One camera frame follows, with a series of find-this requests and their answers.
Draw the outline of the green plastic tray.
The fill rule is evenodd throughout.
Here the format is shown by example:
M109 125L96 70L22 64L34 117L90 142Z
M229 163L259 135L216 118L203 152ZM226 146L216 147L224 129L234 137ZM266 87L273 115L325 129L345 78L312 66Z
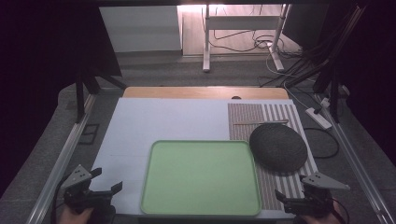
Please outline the green plastic tray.
M248 143L155 142L149 154L141 210L150 215L258 215L262 200Z

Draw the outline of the dark round woven placemat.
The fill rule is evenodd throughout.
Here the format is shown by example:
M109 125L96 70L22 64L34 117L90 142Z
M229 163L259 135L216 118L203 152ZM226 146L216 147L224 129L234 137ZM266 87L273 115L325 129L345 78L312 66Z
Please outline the dark round woven placemat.
M273 172L295 172L307 161L304 139L286 125L260 125L253 130L248 142L256 162Z

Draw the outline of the white power strip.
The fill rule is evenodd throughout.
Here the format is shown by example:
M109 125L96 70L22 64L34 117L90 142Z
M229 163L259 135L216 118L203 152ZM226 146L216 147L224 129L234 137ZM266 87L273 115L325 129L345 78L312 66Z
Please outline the white power strip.
M305 110L305 113L315 121L323 130L328 130L332 127L329 121L327 121L323 116L319 114L317 109L310 107Z

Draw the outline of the striped brown white placemat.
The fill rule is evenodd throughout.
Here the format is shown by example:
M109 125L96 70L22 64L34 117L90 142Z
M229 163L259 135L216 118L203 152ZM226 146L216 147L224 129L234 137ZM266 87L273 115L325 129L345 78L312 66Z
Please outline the striped brown white placemat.
M251 133L260 122L287 119L286 126L293 129L307 146L308 157L303 167L291 173L278 173L263 168L256 163L256 174L262 197L262 210L283 210L282 203L276 198L275 190L287 198L303 198L300 175L311 175L318 170L313 159L299 114L293 103L282 104L228 104L229 132L231 140L248 141Z

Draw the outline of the black metal stand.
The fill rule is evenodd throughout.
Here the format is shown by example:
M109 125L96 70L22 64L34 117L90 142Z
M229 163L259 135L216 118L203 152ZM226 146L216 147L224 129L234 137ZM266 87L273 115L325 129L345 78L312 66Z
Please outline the black metal stand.
M90 94L97 94L101 90L97 77L123 91L127 85L116 80L116 77L121 76L120 66L99 7L81 8L78 12L77 26L79 69L76 73L78 107L76 123L81 123L86 114L84 89Z
M323 93L327 88L330 88L330 115L332 119L338 123L338 85L339 85L339 69L340 69L340 56L342 50L353 33L356 25L358 24L366 7L359 5L354 6L343 32L334 44L328 59L323 63L320 69L320 74L317 81L313 86L314 93Z

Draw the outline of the person's left hand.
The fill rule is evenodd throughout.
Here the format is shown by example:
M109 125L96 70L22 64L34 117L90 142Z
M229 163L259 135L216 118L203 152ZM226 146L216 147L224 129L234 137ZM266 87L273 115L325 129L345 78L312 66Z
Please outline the person's left hand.
M78 214L66 206L60 215L58 224L88 224L92 212L92 208L87 208Z

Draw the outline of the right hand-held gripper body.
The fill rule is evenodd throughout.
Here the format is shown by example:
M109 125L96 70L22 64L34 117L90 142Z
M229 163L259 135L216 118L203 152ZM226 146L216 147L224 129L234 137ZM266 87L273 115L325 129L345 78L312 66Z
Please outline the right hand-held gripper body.
M302 182L303 198L287 198L283 203L286 213L296 216L325 217L334 210L331 189L350 190L350 186L327 175L315 172Z

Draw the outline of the white table cover sheet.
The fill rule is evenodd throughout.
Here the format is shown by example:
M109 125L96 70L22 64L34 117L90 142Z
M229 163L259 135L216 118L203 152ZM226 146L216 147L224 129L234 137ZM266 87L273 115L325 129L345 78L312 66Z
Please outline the white table cover sheet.
M284 208L261 210L254 217L150 215L141 210L149 154L157 141L245 141L231 140L228 104L282 104L290 100L213 100L121 98L94 162L103 172L92 189L106 189L122 182L112 203L118 213L144 217L261 218L284 219Z

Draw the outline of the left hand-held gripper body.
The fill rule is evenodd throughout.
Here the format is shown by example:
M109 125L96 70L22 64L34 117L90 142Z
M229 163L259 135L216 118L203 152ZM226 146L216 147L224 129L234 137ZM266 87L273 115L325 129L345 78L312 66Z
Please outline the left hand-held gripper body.
M116 210L111 204L114 196L111 188L91 190L92 180L90 171L78 165L61 185L64 189L64 203L79 214L87 208L93 208L97 216L113 216Z

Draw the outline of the white desk frame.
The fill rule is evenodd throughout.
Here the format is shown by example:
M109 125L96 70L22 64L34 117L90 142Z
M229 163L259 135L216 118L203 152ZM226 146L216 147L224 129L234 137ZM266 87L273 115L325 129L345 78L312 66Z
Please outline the white desk frame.
M290 4L283 4L279 16L211 16L209 5L205 6L204 31L205 45L203 51L203 71L210 71L210 43L209 33L215 30L274 30L275 34L271 44L266 47L273 59L277 72L283 72L284 66L277 50L278 41L282 34Z

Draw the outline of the black rectangular frame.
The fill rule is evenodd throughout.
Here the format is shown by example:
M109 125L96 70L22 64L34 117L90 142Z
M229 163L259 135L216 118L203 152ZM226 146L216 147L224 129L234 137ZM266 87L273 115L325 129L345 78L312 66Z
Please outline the black rectangular frame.
M87 124L78 140L80 145L92 145L98 134L100 125L98 123Z

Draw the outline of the white panel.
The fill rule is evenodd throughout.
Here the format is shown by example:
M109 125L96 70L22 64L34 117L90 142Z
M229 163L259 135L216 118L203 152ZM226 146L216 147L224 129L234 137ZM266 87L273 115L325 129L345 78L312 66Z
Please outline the white panel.
M116 52L181 50L176 6L100 7Z

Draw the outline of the person's right hand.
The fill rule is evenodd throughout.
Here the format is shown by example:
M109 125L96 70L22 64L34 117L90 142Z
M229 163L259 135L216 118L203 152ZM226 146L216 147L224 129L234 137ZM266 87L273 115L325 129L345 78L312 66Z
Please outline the person's right hand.
M341 222L332 214L326 217L297 216L293 224L341 224Z

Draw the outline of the wooden chopsticks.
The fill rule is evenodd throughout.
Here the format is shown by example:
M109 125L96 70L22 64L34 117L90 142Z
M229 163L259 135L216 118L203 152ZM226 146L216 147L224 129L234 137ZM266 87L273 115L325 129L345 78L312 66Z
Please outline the wooden chopsticks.
M263 125L263 124L286 124L288 123L288 119L279 119L279 120L265 120L265 121L258 121L258 120L248 120L248 121L239 121L233 123L233 125Z

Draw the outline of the aluminium rail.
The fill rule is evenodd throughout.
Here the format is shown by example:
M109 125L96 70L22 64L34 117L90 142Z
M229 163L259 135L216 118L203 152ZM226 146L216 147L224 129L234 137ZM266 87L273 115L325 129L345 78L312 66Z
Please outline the aluminium rail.
M332 124L343 154L370 204L374 224L396 224L396 167L344 100L338 102L338 121L328 106L322 106L321 113Z
M71 160L74 150L78 144L78 139L81 137L81 134L91 115L95 100L96 96L93 94L89 94L85 100L85 113L83 114L80 122L74 124L70 134L68 135L60 155L58 156L57 161L54 163L49 177L43 189L41 190L25 224L41 224L45 215L48 213L56 191L56 187L64 176L64 171Z

